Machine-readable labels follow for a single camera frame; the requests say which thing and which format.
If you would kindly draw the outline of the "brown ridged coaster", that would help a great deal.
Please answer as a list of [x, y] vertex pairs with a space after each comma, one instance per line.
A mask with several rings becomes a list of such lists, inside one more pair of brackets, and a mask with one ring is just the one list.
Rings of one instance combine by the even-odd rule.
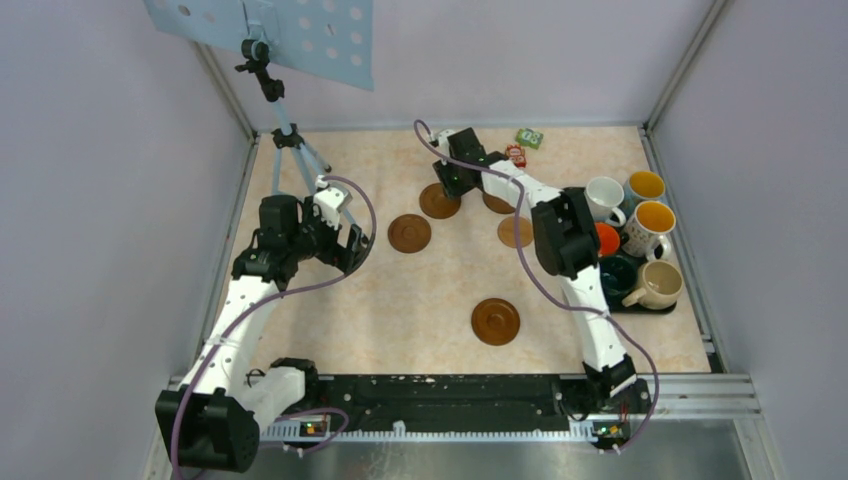
[[390, 223], [387, 235], [393, 249], [412, 254], [422, 251], [429, 245], [432, 230], [430, 223], [424, 217], [404, 214]]
[[490, 195], [488, 193], [483, 193], [482, 198], [486, 207], [494, 213], [508, 215], [513, 214], [515, 212], [515, 208], [512, 205], [500, 199], [499, 197]]
[[471, 327], [484, 344], [503, 346], [512, 342], [521, 326], [516, 307], [501, 298], [488, 298], [478, 303], [471, 314]]
[[461, 207], [460, 198], [449, 198], [440, 183], [425, 187], [419, 195], [422, 212], [434, 219], [447, 219], [454, 216]]

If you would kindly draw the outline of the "brown ridged coaster front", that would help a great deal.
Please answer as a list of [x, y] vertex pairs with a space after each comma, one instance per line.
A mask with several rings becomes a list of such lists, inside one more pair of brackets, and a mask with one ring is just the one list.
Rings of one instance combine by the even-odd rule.
[[512, 342], [521, 326], [516, 307], [501, 298], [488, 298], [478, 303], [471, 314], [471, 327], [484, 344], [503, 346]]

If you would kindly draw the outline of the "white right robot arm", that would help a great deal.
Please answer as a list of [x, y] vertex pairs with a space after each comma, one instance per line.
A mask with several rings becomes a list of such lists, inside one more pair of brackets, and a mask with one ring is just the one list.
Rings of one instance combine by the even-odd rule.
[[563, 297], [546, 297], [571, 313], [580, 335], [586, 397], [600, 412], [624, 401], [655, 401], [636, 372], [625, 346], [632, 338], [612, 319], [602, 289], [600, 239], [580, 187], [555, 188], [522, 169], [500, 152], [486, 152], [471, 128], [435, 135], [418, 120], [414, 131], [437, 160], [437, 177], [450, 198], [477, 189], [507, 203], [516, 216], [529, 217], [535, 257], [555, 278]]

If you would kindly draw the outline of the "light wood coaster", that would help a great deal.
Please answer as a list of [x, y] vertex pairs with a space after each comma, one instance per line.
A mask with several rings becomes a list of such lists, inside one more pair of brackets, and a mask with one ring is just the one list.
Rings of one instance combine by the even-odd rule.
[[532, 223], [524, 217], [504, 218], [497, 227], [499, 241], [512, 249], [527, 247], [534, 240]]

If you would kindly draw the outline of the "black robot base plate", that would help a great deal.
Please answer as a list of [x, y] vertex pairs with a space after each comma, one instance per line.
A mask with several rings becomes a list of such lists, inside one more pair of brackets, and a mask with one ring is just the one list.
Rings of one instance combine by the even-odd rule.
[[336, 375], [308, 381], [286, 411], [334, 407], [353, 432], [387, 431], [397, 421], [413, 433], [556, 432], [592, 415], [645, 414], [650, 402], [643, 379], [605, 398], [582, 375]]

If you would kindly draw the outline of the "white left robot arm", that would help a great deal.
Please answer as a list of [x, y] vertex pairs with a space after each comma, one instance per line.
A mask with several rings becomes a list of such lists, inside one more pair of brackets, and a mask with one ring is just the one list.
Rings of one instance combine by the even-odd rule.
[[184, 467], [245, 472], [261, 433], [291, 407], [308, 413], [319, 404], [320, 386], [307, 377], [311, 363], [272, 366], [253, 387], [251, 360], [276, 301], [294, 294], [289, 283], [300, 263], [317, 259], [350, 275], [367, 256], [362, 229], [352, 224], [338, 241], [351, 195], [327, 187], [299, 199], [262, 199], [259, 225], [236, 256], [225, 305], [198, 359], [179, 387], [164, 390], [156, 419], [174, 475]]

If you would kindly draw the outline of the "patterned white mug yellow inside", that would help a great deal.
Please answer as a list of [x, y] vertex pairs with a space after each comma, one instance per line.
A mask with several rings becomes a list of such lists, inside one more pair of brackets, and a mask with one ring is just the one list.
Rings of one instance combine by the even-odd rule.
[[639, 203], [625, 223], [621, 249], [633, 257], [648, 261], [667, 260], [672, 254], [670, 233], [676, 227], [676, 216], [659, 201]]

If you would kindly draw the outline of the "blue mug yellow inside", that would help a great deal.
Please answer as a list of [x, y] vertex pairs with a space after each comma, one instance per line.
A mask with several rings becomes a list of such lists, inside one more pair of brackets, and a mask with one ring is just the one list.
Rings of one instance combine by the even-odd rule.
[[627, 179], [623, 189], [624, 200], [620, 208], [627, 216], [631, 216], [640, 203], [661, 200], [665, 195], [666, 185], [654, 172], [637, 171]]

